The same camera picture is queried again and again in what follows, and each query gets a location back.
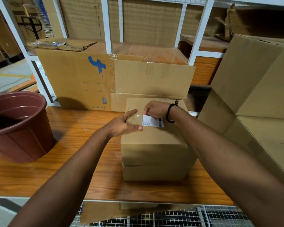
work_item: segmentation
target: yellow floor line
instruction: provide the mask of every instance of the yellow floor line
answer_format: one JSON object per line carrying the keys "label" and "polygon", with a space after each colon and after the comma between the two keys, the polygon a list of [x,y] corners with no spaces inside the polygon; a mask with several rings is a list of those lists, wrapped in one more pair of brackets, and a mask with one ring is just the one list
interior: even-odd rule
{"label": "yellow floor line", "polygon": [[8,77],[19,77],[19,78],[31,78],[31,75],[17,75],[17,74],[5,74],[5,73],[0,73],[0,76],[8,76]]}

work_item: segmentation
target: brown plastic bucket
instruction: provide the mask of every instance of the brown plastic bucket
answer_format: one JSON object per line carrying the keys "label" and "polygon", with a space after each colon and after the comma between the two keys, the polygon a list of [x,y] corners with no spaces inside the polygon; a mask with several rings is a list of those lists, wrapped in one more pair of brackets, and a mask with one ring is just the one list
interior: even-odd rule
{"label": "brown plastic bucket", "polygon": [[53,147],[44,96],[34,92],[0,95],[0,155],[28,163]]}

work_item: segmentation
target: barcode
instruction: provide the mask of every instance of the barcode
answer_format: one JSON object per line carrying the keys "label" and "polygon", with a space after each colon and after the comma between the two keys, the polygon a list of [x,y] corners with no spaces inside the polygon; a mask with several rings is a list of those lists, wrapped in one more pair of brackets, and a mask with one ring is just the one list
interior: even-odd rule
{"label": "barcode", "polygon": [[107,104],[107,99],[106,99],[106,97],[102,97],[102,103]]}

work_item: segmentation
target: wooden table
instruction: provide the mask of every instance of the wooden table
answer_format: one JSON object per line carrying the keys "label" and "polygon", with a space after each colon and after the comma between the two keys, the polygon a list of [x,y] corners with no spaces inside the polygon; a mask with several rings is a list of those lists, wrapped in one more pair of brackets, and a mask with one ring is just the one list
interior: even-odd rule
{"label": "wooden table", "polygon": [[[33,163],[15,164],[0,156],[0,196],[31,197],[97,129],[120,113],[48,107],[47,114],[57,144]],[[120,140],[111,139],[104,149],[85,199],[233,205],[199,161],[182,182],[124,182]]]}

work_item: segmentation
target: black wristband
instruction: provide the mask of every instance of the black wristband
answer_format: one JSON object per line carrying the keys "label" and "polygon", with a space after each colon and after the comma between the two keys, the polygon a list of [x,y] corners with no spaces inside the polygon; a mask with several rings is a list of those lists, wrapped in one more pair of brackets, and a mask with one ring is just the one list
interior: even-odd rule
{"label": "black wristband", "polygon": [[174,122],[175,122],[175,121],[170,121],[170,120],[168,119],[168,116],[169,116],[169,111],[170,111],[171,107],[174,106],[174,105],[179,106],[178,103],[179,103],[179,101],[176,100],[175,103],[171,103],[171,104],[169,105],[168,110],[167,110],[167,114],[166,114],[166,121],[167,121],[167,122],[170,122],[170,123],[174,123]]}

